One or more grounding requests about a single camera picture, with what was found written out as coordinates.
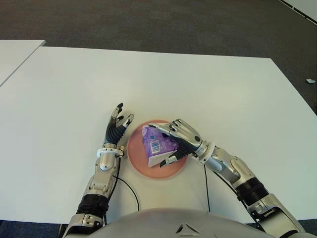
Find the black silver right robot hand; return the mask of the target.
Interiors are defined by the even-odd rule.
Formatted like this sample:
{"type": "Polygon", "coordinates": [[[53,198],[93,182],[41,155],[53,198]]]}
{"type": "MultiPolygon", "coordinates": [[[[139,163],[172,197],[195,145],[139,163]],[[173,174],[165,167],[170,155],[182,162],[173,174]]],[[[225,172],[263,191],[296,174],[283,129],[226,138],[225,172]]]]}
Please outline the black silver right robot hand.
{"type": "Polygon", "coordinates": [[[176,152],[160,163],[160,167],[179,161],[188,154],[195,153],[203,143],[199,133],[182,119],[166,124],[149,123],[148,126],[158,129],[178,144],[176,152]]]}

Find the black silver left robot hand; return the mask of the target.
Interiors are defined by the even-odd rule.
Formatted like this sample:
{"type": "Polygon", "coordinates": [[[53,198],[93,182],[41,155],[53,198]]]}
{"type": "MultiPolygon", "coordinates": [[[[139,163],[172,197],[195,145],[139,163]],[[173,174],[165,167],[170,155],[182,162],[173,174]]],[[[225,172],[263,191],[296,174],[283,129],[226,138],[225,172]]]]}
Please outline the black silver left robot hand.
{"type": "Polygon", "coordinates": [[[113,110],[107,128],[103,145],[113,144],[117,145],[120,139],[125,134],[127,127],[132,123],[134,115],[130,114],[127,118],[123,115],[119,116],[122,112],[123,103],[118,104],[113,110]]]}

